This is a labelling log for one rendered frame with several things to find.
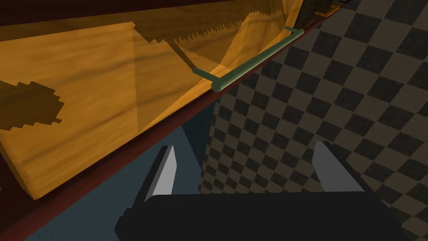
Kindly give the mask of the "dark red cupboard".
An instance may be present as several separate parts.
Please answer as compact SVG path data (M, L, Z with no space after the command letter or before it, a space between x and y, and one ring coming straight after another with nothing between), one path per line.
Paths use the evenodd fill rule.
M222 1L231 0L0 0L0 26ZM331 15L330 7L338 10L340 4L336 0L303 0L293 27L309 30ZM269 61L274 55L256 67ZM6 159L0 153L0 241L24 241L134 158L173 132L175 128L221 97L239 81L250 75L255 68L219 92L210 88L38 199L33 199L20 186Z

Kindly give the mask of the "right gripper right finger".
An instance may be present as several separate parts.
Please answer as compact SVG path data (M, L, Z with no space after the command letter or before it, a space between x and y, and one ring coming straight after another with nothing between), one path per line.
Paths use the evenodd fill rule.
M312 165L326 192L372 192L360 174L327 141L316 142Z

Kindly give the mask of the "wooden drawer front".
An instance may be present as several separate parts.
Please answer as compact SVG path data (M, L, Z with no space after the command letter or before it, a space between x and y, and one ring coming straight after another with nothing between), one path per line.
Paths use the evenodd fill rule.
M290 35L303 0L0 26L0 153L38 199Z

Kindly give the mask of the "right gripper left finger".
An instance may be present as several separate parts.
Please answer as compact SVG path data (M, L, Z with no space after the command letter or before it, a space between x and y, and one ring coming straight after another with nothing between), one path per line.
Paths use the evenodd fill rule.
M162 146L136 196L137 207L154 195L172 194L177 162L173 146Z

